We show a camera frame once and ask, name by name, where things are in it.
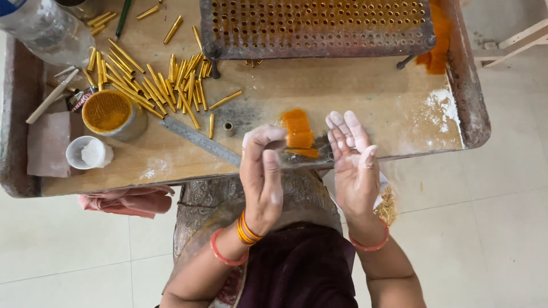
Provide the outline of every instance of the pencil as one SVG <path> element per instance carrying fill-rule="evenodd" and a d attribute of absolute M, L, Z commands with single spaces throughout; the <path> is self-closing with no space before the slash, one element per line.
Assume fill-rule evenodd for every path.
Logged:
<path fill-rule="evenodd" d="M 120 15 L 120 21 L 118 22 L 118 27 L 116 28 L 116 38 L 114 38 L 115 42 L 118 42 L 120 39 L 120 35 L 122 34 L 122 29 L 124 28 L 125 24 L 125 18 L 128 16 L 129 7 L 132 4 L 132 0 L 125 0 L 124 2 L 124 8 L 122 9 L 122 15 Z"/>

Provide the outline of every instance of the woman's left hand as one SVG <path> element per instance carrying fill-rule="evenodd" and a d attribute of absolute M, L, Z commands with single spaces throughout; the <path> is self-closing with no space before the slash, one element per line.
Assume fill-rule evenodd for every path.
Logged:
<path fill-rule="evenodd" d="M 271 142 L 283 141 L 287 130 L 263 125 L 247 133 L 242 142 L 240 180 L 246 194 L 246 223 L 258 236 L 265 236 L 282 212 L 283 190 L 278 152 L 266 150 Z"/>

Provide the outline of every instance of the metal ruler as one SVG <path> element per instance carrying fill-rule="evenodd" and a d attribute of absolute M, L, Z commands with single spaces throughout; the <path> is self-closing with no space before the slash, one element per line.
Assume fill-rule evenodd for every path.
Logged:
<path fill-rule="evenodd" d="M 181 122 L 175 120 L 172 117 L 166 117 L 160 120 L 160 125 L 169 129 L 172 133 L 175 133 L 193 144 L 201 147 L 209 153 L 223 159 L 224 161 L 233 164 L 236 167 L 240 167 L 242 163 L 242 156 L 230 151 L 217 142 L 209 139 L 208 137 L 200 134 L 195 129 L 190 128 Z"/>

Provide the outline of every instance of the red bangle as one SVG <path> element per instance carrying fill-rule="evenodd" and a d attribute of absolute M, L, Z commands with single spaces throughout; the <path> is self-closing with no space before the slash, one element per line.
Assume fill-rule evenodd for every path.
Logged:
<path fill-rule="evenodd" d="M 389 229 L 388 229 L 388 225 L 384 222 L 384 220 L 381 219 L 380 221 L 383 223 L 383 227 L 384 227 L 384 230 L 385 230 L 384 240 L 380 244 L 378 244 L 377 246 L 365 247 L 365 246 L 360 245 L 358 242 L 356 242 L 356 240 L 354 240 L 352 238 L 352 236 L 350 234 L 348 234 L 348 237 L 349 237 L 350 242 L 352 243 L 352 245 L 354 245 L 354 247 L 356 247 L 357 249 L 363 250 L 365 252 L 374 252 L 374 251 L 377 251 L 377 250 L 381 249 L 382 247 L 384 247 L 386 242 L 388 242 Z"/>
<path fill-rule="evenodd" d="M 217 250 L 217 247 L 215 246 L 215 240 L 217 239 L 217 235 L 219 235 L 219 233 L 221 233 L 221 231 L 224 230 L 224 228 L 220 228 L 218 229 L 217 231 L 215 231 L 215 233 L 213 233 L 213 235 L 211 236 L 211 242 L 210 242 L 210 245 L 211 245 L 211 248 L 213 249 L 213 253 L 215 254 L 215 257 L 219 260 L 221 260 L 221 262 L 223 262 L 224 264 L 228 265 L 228 266 L 240 266 L 242 264 L 244 264 L 246 261 L 247 261 L 247 258 L 249 257 L 249 249 L 246 250 L 246 253 L 243 254 L 242 258 L 239 260 L 239 261 L 232 261 L 232 260 L 229 260 L 225 257 L 223 257 L 219 251 Z"/>

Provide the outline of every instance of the plastic bottle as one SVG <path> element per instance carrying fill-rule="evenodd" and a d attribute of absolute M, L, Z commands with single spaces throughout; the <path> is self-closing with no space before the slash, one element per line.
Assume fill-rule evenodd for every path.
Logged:
<path fill-rule="evenodd" d="M 85 67 L 95 46 L 84 24 L 54 0 L 0 0 L 0 30 L 53 65 Z"/>

